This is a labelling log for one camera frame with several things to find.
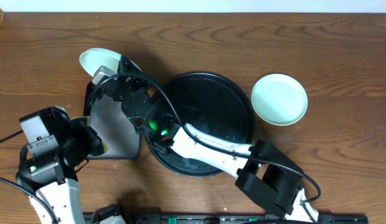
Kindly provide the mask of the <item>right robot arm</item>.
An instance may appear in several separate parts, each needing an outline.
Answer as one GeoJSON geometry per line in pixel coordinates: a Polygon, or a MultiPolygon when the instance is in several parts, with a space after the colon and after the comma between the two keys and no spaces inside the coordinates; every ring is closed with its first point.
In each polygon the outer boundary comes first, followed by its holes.
{"type": "Polygon", "coordinates": [[[131,60],[120,57],[98,68],[104,73],[98,87],[101,94],[121,102],[122,112],[150,149],[172,151],[186,159],[214,166],[235,178],[236,187],[252,202],[292,223],[317,223],[320,214],[306,198],[303,170],[272,144],[235,143],[206,134],[180,119],[168,94],[161,88],[166,105],[152,101],[148,88],[156,82],[131,60]]]}

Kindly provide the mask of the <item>light green plate front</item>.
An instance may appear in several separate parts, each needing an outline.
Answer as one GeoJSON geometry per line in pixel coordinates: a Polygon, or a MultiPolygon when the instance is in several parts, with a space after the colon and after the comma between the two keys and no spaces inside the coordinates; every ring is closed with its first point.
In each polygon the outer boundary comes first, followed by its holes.
{"type": "Polygon", "coordinates": [[[277,126],[298,122],[308,108],[308,96],[302,84],[281,73],[260,78],[252,89],[251,102],[262,120],[277,126]]]}

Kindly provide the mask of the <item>light green plate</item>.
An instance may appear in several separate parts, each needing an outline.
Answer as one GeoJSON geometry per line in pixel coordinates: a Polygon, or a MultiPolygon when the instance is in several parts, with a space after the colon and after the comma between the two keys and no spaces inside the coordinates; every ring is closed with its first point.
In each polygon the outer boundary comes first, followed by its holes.
{"type": "Polygon", "coordinates": [[[121,54],[112,50],[91,48],[79,56],[79,62],[82,68],[93,77],[100,66],[105,66],[117,72],[121,57],[121,54]]]}
{"type": "Polygon", "coordinates": [[[298,122],[308,108],[308,96],[302,84],[281,73],[260,78],[252,89],[251,102],[262,120],[277,126],[298,122]]]}

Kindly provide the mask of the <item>green sponge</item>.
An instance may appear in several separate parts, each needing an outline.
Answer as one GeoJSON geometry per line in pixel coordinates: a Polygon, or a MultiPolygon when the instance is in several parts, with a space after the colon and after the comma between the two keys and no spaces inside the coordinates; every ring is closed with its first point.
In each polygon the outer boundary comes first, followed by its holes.
{"type": "Polygon", "coordinates": [[[90,126],[90,116],[81,116],[71,119],[71,127],[74,128],[78,124],[84,124],[88,127],[90,133],[93,134],[93,136],[88,140],[87,156],[98,157],[105,154],[108,151],[108,146],[102,141],[99,134],[93,129],[93,127],[90,126]]]}

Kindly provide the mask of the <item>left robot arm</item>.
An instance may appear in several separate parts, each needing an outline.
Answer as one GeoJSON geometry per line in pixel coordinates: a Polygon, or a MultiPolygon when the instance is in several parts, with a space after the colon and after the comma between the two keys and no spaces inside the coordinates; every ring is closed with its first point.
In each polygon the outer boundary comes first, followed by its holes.
{"type": "Polygon", "coordinates": [[[101,138],[85,121],[72,121],[59,106],[19,120],[27,138],[19,157],[17,183],[32,192],[42,223],[85,223],[77,178],[79,165],[101,149],[101,138]]]}

